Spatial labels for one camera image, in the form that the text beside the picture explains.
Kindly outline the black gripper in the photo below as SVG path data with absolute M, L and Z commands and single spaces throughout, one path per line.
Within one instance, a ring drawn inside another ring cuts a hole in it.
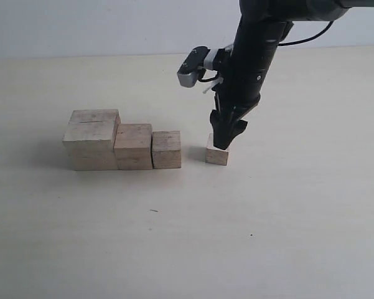
M 217 107 L 210 114 L 214 147 L 227 149 L 246 130 L 248 122 L 242 118 L 259 103 L 278 45 L 292 27 L 290 21 L 240 20 L 233 49 L 221 71 L 223 83 L 215 89 Z

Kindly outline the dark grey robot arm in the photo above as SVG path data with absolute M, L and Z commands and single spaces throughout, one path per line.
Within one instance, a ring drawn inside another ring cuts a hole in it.
M 231 50 L 219 50 L 213 68 L 222 82 L 214 86 L 211 112 L 213 144 L 225 150 L 242 134 L 242 118 L 257 106 L 276 49 L 296 21 L 333 22 L 352 7 L 374 1 L 240 1 L 241 19 Z

